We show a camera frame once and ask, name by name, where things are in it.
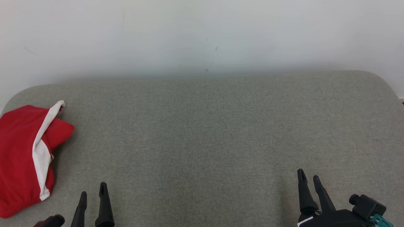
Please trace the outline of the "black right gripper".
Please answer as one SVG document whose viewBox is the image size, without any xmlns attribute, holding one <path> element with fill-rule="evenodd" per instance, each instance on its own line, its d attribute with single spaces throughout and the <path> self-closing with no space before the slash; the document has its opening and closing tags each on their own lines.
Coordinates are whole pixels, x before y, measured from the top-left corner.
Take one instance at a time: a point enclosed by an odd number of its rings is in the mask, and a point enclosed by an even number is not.
<svg viewBox="0 0 404 227">
<path fill-rule="evenodd" d="M 319 207 L 313 200 L 303 169 L 298 169 L 297 175 L 299 210 L 303 216 L 313 216 Z M 313 182 L 319 197 L 322 214 L 300 221 L 299 227 L 375 227 L 374 223 L 359 217 L 352 211 L 336 210 L 319 177 L 313 176 Z"/>
</svg>

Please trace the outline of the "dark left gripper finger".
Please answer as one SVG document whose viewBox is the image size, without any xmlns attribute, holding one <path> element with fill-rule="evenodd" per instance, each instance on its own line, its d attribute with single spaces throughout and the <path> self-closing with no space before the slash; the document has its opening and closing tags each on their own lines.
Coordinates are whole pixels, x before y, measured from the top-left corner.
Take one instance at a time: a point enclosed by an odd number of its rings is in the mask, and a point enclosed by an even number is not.
<svg viewBox="0 0 404 227">
<path fill-rule="evenodd" d="M 74 213 L 71 227 L 85 227 L 85 211 L 87 209 L 87 193 L 83 191 Z"/>
<path fill-rule="evenodd" d="M 98 217 L 95 220 L 96 227 L 114 227 L 114 217 L 112 212 L 112 207 L 110 203 L 110 197 L 107 189 L 107 184 L 102 182 L 99 189 L 99 212 Z"/>
</svg>

